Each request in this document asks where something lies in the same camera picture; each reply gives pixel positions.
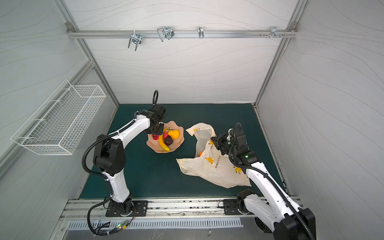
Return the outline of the metal U-bolt hook middle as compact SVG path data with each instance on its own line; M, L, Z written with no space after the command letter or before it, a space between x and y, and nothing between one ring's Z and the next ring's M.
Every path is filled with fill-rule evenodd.
M170 40L175 35L173 28L169 26L159 27L157 33L161 42L164 42L165 39Z

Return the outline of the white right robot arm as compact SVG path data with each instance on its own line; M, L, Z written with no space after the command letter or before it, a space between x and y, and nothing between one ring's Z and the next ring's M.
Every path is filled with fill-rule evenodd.
M276 240L317 238L314 213L300 207L277 184L262 160L249 148L240 123L227 133L211 137L211 140L221 155L228 156L234 167L242 170L265 197L263 201L251 190L240 192L237 208L241 214L254 215L258 228L271 233Z

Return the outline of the metal u-bolt hook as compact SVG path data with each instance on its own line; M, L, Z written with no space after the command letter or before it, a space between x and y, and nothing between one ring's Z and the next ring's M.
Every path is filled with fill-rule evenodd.
M159 27L157 33L161 42L164 42L165 39L170 40L175 35L173 28L169 26Z
M134 32L133 34L131 34L130 36L130 39L129 39L129 43L128 43L128 48L130 48L131 46L135 46L135 51L137 51L138 49L138 46L142 43L142 37L141 35L137 34L136 32Z

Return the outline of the aluminium top crossbar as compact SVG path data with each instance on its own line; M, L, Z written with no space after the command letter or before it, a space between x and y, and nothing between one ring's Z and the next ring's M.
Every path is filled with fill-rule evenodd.
M129 39L131 34L136 32L142 39L159 39L156 30L146 31L74 31L68 32L71 39ZM206 30L204 29L203 39L250 39L262 38L260 34L267 34L270 30ZM285 38L295 38L298 31L278 30L286 34ZM199 39L198 29L196 30L174 30L174 39Z

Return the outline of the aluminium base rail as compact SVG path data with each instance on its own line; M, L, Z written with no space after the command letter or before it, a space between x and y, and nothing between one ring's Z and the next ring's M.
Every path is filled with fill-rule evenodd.
M217 198L136 198L136 216L140 219L166 218L214 218L240 217L235 208L224 207L224 200L236 201L235 197ZM69 200L61 213L60 220L85 220L90 207L101 203L102 199Z

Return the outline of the long yellow toy banana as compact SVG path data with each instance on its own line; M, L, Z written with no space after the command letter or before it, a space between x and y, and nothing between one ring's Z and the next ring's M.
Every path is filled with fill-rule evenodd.
M170 148L169 146L166 146L165 143L164 143L164 140L163 140L163 135L159 136L159 145L162 147L163 150L165 150L166 152L169 152L170 151Z

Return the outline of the dark purple toy plum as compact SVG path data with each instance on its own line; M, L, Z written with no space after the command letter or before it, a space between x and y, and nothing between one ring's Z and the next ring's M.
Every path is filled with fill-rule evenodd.
M166 136L165 138L163 138L163 140L164 140L164 143L166 146L170 146L174 142L174 140L171 136Z

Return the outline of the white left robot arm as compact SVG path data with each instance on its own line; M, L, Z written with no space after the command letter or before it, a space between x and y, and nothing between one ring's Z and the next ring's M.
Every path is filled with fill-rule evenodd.
M110 211L120 216L131 214L134 204L124 176L125 147L140 133L160 135L166 109L153 104L149 110L137 111L134 118L109 135L99 135L95 145L94 165L97 166L110 190Z

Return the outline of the white vented floor strip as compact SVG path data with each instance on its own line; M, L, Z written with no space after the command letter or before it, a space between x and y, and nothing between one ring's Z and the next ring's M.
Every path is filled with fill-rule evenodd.
M102 230L109 230L118 227L123 220L96 220L92 221L92 227L96 229L102 225ZM185 218L185 219L135 219L127 226L132 230L150 229L223 229L243 228L240 218ZM70 221L67 230L85 231L89 230L87 221Z

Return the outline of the pink scalloped plastic bowl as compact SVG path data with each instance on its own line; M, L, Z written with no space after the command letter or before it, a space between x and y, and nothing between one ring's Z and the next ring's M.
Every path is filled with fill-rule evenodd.
M164 150L160 145L158 140L154 140L152 135L148 135L148 140L146 142L147 146L152 149L155 153L158 154L166 154L174 152L177 148L181 146L181 144L184 142L184 128L181 126L178 126L174 121L170 121L168 123L165 123L165 128L168 127L169 129L176 129L180 132L180 137L175 139L174 142L169 146L170 151Z

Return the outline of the pink red toy strawberry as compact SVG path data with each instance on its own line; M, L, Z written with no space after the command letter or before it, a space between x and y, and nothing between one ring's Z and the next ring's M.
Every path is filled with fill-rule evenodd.
M168 134L168 130L164 131L164 132L163 132L163 139L165 139L165 138L168 137L168 136L169 136L169 134Z

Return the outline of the metal U-bolt hook left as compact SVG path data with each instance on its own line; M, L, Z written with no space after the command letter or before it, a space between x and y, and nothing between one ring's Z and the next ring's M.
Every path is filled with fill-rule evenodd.
M130 48L131 46L135 46L135 51L137 51L138 49L138 46L142 43L142 37L141 35L137 34L136 32L134 32L133 34L131 34L130 36L130 39L129 39L129 43L128 43L128 48Z

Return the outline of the yellow toy pear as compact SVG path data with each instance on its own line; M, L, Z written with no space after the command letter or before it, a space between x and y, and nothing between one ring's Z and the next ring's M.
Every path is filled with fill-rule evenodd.
M175 130L168 130L168 135L173 139L176 140L180 137L180 131L175 129Z

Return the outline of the cream banana-print plastic bag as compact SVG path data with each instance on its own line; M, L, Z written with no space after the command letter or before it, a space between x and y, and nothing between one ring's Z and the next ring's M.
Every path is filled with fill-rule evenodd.
M250 187L251 182L240 168L235 167L227 155L221 155L211 137L216 133L211 125L198 123L187 129L197 139L196 157L177 159L181 172L188 176L200 177L214 185L230 189L237 186Z

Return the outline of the metal clamp hook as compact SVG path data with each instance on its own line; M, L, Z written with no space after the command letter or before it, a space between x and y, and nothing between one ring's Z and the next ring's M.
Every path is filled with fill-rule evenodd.
M203 39L204 38L204 29L203 29L203 27L198 27L198 35L199 35L199 39Z

